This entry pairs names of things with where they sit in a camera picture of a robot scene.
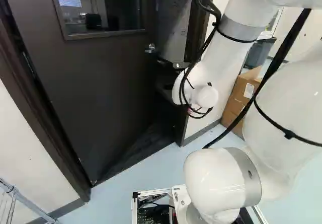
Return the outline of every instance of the door frame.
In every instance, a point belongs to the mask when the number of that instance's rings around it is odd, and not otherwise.
[[[62,174],[81,200],[89,202],[92,185],[47,96],[37,85],[27,57],[19,53],[12,34],[15,23],[9,22],[8,14],[11,11],[7,0],[0,0],[0,79]]]

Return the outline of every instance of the cardboard box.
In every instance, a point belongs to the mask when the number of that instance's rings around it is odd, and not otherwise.
[[[261,79],[257,78],[261,69],[262,67],[258,66],[238,76],[221,118],[221,124],[223,126],[228,127],[253,96],[257,87],[261,83]],[[242,139],[243,122],[244,120],[241,120],[232,130],[233,133]]]

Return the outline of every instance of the wire rack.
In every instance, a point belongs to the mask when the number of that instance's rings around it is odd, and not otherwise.
[[[15,212],[16,200],[24,204],[40,217],[45,219],[47,223],[60,224],[60,222],[49,216],[46,212],[36,206],[33,202],[23,196],[19,190],[7,183],[4,179],[0,178],[0,224],[11,224]]]
[[[16,194],[12,196],[5,191],[0,196],[0,224],[11,224],[16,206]]]

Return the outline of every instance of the label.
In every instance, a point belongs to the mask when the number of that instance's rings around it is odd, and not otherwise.
[[[244,91],[244,97],[250,99],[253,96],[254,93],[254,85],[247,83]]]

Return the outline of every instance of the trash can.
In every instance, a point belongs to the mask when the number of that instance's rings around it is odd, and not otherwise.
[[[250,48],[245,60],[246,68],[255,68],[264,64],[276,38],[257,40]]]

